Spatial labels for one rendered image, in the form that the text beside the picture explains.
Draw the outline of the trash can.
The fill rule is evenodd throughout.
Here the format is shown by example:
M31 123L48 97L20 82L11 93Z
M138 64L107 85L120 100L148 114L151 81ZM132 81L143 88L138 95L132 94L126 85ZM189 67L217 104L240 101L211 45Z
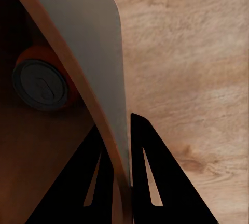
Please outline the trash can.
M12 83L19 55L44 39L80 93L55 111L33 108ZM124 80L114 0L0 0L0 224L27 222L95 124L114 168L112 224L132 224Z

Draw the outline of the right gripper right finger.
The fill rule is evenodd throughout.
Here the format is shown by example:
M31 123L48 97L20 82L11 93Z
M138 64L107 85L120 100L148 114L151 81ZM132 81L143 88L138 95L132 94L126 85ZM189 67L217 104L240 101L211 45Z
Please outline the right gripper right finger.
M134 224L219 224L151 123L131 113ZM151 203L143 148L162 206Z

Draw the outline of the can of soda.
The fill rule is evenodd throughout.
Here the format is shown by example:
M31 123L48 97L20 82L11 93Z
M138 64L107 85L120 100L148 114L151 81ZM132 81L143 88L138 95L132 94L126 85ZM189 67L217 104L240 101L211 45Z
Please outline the can of soda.
M12 83L24 102L43 111L67 107L80 96L46 39L28 47L19 55L12 72Z

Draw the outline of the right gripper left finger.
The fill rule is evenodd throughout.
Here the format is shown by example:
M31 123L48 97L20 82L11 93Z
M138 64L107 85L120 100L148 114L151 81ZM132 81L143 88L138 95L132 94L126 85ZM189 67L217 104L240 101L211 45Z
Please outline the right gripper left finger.
M92 204L84 201L98 163ZM112 224L114 168L96 124L25 224Z

